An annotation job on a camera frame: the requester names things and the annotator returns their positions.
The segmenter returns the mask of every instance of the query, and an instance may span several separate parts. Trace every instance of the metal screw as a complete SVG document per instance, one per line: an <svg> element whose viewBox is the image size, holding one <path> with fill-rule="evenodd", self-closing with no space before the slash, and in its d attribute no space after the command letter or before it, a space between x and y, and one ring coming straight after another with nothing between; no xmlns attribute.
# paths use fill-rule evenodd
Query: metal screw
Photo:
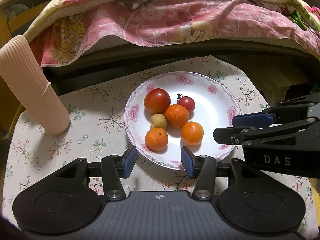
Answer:
<svg viewBox="0 0 320 240"><path fill-rule="evenodd" d="M122 192L117 189L112 189L107 192L107 196L111 198L119 198L122 196Z"/></svg>
<svg viewBox="0 0 320 240"><path fill-rule="evenodd" d="M211 195L210 191L205 190L205 189L197 190L195 194L199 198L207 198L207 197L210 197L210 195Z"/></svg>
<svg viewBox="0 0 320 240"><path fill-rule="evenodd" d="M246 141L246 142L243 143L244 146L248 146L250 144L252 144L252 141Z"/></svg>

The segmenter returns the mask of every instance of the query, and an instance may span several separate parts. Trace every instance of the pink floral blanket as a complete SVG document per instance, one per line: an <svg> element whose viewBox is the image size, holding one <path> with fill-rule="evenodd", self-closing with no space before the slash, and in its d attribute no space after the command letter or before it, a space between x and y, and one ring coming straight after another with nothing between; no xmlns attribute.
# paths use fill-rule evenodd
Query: pink floral blanket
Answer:
<svg viewBox="0 0 320 240"><path fill-rule="evenodd" d="M248 0L148 0L134 10L110 2L57 20L30 45L41 66L70 64L107 35L139 46L215 38L292 39L320 59L320 33L302 30L283 10Z"/></svg>

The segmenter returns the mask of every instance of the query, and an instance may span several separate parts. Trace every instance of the floral tablecloth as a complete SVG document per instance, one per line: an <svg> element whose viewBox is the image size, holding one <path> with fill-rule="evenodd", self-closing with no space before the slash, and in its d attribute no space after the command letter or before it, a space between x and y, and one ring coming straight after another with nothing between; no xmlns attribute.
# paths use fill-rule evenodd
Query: floral tablecloth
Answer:
<svg viewBox="0 0 320 240"><path fill-rule="evenodd" d="M243 114L259 112L268 107L240 69L212 56L170 63L63 95L60 99L69 111L71 126L60 135L47 135L28 111L21 114L6 167L3 215L16 224L12 214L14 198L25 188L72 160L85 157L89 162L96 162L107 155L121 155L129 146L123 120L127 99L140 83L170 71L191 71L212 77L235 96ZM232 157L244 159L242 147L235 147L226 161ZM299 232L307 238L316 237L318 225L309 180L284 174L268 174L302 196L307 211ZM139 156L130 178L122 179L121 182L127 194L130 190L192 191L195 184L184 171L165 169L142 156ZM217 178L216 194L227 186L227 179ZM101 178L91 178L90 187L97 194L103 194Z"/></svg>

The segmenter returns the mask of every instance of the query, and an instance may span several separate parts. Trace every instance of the orange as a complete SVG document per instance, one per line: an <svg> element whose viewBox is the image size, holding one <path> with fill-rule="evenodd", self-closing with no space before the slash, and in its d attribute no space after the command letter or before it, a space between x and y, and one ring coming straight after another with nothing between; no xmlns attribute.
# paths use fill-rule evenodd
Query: orange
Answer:
<svg viewBox="0 0 320 240"><path fill-rule="evenodd" d="M164 129L155 127L147 132L145 140L151 150L161 151L168 144L168 134Z"/></svg>
<svg viewBox="0 0 320 240"><path fill-rule="evenodd" d="M189 121L188 110L181 105L171 105L164 113L167 121L176 129L180 129Z"/></svg>
<svg viewBox="0 0 320 240"><path fill-rule="evenodd" d="M191 146L199 145L203 138L203 128L197 122L187 122L181 130L182 140Z"/></svg>

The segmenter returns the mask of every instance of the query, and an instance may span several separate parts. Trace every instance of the red tomato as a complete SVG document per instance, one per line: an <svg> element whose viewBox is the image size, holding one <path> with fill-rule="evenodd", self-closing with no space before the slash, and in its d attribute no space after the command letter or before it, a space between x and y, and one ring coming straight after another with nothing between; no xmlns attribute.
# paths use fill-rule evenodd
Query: red tomato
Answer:
<svg viewBox="0 0 320 240"><path fill-rule="evenodd" d="M193 101L191 97L184 97L180 94L178 94L177 104L185 107L189 113L192 112L196 107L196 103Z"/></svg>
<svg viewBox="0 0 320 240"><path fill-rule="evenodd" d="M168 92L161 88L151 90L144 98L144 107L152 114L163 114L170 104Z"/></svg>

